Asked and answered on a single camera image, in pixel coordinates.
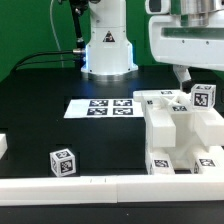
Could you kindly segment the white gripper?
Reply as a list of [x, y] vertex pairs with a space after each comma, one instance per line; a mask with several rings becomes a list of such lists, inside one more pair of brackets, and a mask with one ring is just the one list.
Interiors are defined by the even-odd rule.
[[151, 54], [173, 64], [189, 92], [188, 67], [224, 71], [224, 0], [145, 0]]

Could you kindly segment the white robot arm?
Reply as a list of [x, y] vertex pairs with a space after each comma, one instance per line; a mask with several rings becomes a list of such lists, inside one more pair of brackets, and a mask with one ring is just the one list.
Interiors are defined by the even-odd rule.
[[[126, 34], [126, 0], [89, 0], [91, 39], [82, 71], [115, 79], [138, 66]], [[171, 64], [181, 87], [191, 67], [224, 71], [224, 0], [145, 0], [153, 58]]]

